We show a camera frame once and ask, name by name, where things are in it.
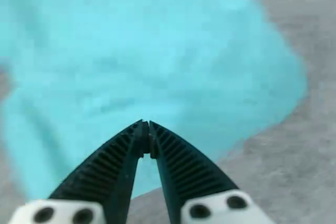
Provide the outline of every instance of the gray carpet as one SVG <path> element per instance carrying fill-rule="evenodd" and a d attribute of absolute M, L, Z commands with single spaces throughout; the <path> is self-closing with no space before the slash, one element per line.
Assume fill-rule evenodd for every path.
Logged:
<path fill-rule="evenodd" d="M 220 167 L 277 223 L 336 219 L 336 0 L 261 0 L 303 57 L 310 94 L 283 123 L 249 139 Z M 6 90 L 1 81 L 1 94 Z M 0 155 L 0 222 L 22 201 Z M 169 223 L 161 190 L 131 203 L 128 223 Z"/>

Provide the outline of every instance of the crumpled cloth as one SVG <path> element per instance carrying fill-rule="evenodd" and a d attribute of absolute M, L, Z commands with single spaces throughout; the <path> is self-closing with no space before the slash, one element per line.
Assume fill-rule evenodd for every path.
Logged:
<path fill-rule="evenodd" d="M 306 74 L 256 0 L 0 0 L 2 141 L 27 199 L 152 120 L 212 160 L 282 121 Z M 141 159 L 133 197 L 160 187 Z"/>

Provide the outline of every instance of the screw hole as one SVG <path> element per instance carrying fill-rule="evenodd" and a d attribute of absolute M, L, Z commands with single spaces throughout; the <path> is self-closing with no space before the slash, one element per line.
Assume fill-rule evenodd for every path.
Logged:
<path fill-rule="evenodd" d="M 49 221 L 54 215 L 54 209 L 51 207 L 45 207 L 43 209 L 40 209 L 35 215 L 34 215 L 34 222 L 35 223 L 45 223 Z"/>
<path fill-rule="evenodd" d="M 91 209 L 85 208 L 80 211 L 78 211 L 73 219 L 73 224 L 89 224 L 93 220 L 93 212 Z"/>
<path fill-rule="evenodd" d="M 243 209 L 247 207 L 246 201 L 239 196 L 231 196 L 226 200 L 227 205 L 231 209 Z"/>
<path fill-rule="evenodd" d="M 194 205 L 190 209 L 190 215 L 194 219 L 204 219 L 211 215 L 209 208 L 204 205 Z"/>

